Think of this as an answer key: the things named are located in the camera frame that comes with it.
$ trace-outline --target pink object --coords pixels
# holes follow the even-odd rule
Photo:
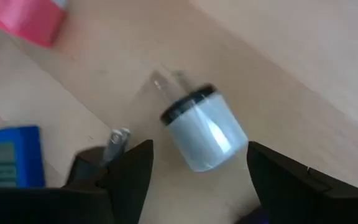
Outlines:
[[[51,47],[65,17],[65,0],[0,0],[0,29]]]

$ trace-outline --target light wood surface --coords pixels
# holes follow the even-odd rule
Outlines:
[[[150,84],[175,69],[214,83],[251,140],[358,187],[358,1],[72,1],[52,50],[0,33],[0,125],[43,128],[51,186],[127,126],[155,140],[141,223],[233,223],[258,205],[246,151],[187,167]]]

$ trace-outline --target black plastic part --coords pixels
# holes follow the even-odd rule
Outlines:
[[[0,189],[0,223],[136,224],[153,166],[153,141],[100,167],[100,147],[79,153],[61,189]]]
[[[269,224],[358,223],[358,188],[257,142],[247,163]]]
[[[196,91],[193,91],[182,99],[174,102],[168,109],[166,109],[162,113],[160,120],[165,125],[169,125],[172,121],[177,119],[188,109],[191,109],[199,102],[203,101],[205,98],[215,92],[217,92],[217,89],[212,84],[203,85]]]

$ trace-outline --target digital display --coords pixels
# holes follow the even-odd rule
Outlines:
[[[15,187],[17,171],[13,142],[0,142],[0,187]]]

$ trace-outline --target blue device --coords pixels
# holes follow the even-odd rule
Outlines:
[[[0,129],[0,187],[44,187],[36,126]]]

